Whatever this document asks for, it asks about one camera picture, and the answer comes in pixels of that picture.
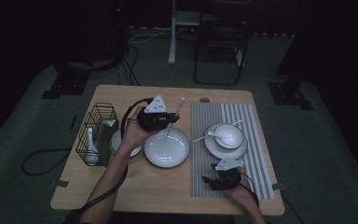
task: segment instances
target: chair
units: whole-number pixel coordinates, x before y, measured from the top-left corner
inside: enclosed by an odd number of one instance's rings
[[[250,37],[250,26],[254,19],[252,0],[214,0],[208,1],[203,6],[194,52],[194,79],[197,83],[225,86],[233,86],[238,83]],[[201,53],[205,52],[208,57],[215,53],[219,55],[229,53],[231,55],[229,61],[231,63],[235,61],[238,64],[238,74],[233,76],[230,81],[216,81],[216,77],[210,78],[210,80],[205,80],[205,78],[200,80],[199,57]]]

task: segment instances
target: white plate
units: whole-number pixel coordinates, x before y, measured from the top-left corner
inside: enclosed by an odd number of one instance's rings
[[[118,149],[118,146],[121,144],[121,130],[116,131],[112,139],[110,140],[110,150],[112,151],[113,155],[116,154],[116,150]],[[135,158],[142,150],[142,146],[137,147],[134,149],[130,155],[130,160]]]
[[[208,128],[208,130],[205,132],[214,132],[214,130],[221,125],[222,123],[214,124],[211,127]],[[220,146],[216,140],[214,140],[214,137],[206,137],[204,138],[205,146],[208,148],[208,150],[217,158],[219,159],[232,159],[237,160],[241,158],[243,155],[245,155],[247,149],[248,149],[248,139],[245,135],[243,135],[243,142],[242,145],[240,145],[237,148],[231,149],[231,148],[224,148]]]
[[[187,136],[178,129],[170,128],[153,134],[145,141],[147,159],[158,167],[172,168],[186,160],[190,151]]]

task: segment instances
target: metal utensil holder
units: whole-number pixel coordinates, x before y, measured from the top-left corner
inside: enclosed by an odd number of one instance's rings
[[[89,149],[88,129],[92,128],[92,141],[97,151]],[[88,166],[107,166],[111,156],[110,141],[118,130],[118,119],[113,105],[95,103],[80,128],[76,152]]]

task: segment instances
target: gray placemat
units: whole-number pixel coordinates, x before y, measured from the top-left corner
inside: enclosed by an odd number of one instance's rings
[[[205,131],[216,123],[234,123],[243,120],[242,123],[237,124],[237,127],[248,139],[248,151],[242,157],[247,175],[255,182],[255,193],[258,198],[275,198],[251,105],[192,102],[190,117],[191,197],[227,197],[221,191],[211,190],[201,178],[202,175],[217,178],[217,172],[211,167],[211,164],[220,162],[220,159],[209,152],[203,140],[195,143],[192,141],[205,135]]]

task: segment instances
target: dark floor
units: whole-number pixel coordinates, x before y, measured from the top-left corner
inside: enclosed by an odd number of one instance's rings
[[[180,37],[175,65],[168,65],[167,35],[132,44],[139,51],[134,74],[141,85],[250,91],[276,176],[287,187],[282,191],[285,198],[306,223],[358,223],[358,165],[317,89],[307,82],[300,85],[314,110],[275,105],[269,92],[267,82],[287,79],[277,76],[276,71],[291,39],[252,37],[239,84],[217,87],[193,81],[192,36],[183,33]],[[134,58],[135,51],[131,49],[126,59],[132,63]],[[83,95],[63,95],[55,100],[41,99],[56,77],[55,70],[50,66],[34,79],[0,129],[0,223],[63,221],[68,211],[54,210],[49,203],[54,193],[52,186],[59,180],[64,164],[46,175],[28,176],[21,171],[21,163],[39,149],[71,147],[81,125],[78,119],[71,129],[74,115],[84,116],[98,85],[128,85],[128,72],[121,65],[116,72],[93,73]],[[222,67],[212,72],[224,74],[226,70]],[[63,155],[39,156],[29,165],[41,171]],[[247,223],[246,216],[234,219],[235,223]],[[267,219],[272,223],[299,223],[288,204],[282,216]],[[218,215],[209,220],[229,222],[229,218]]]

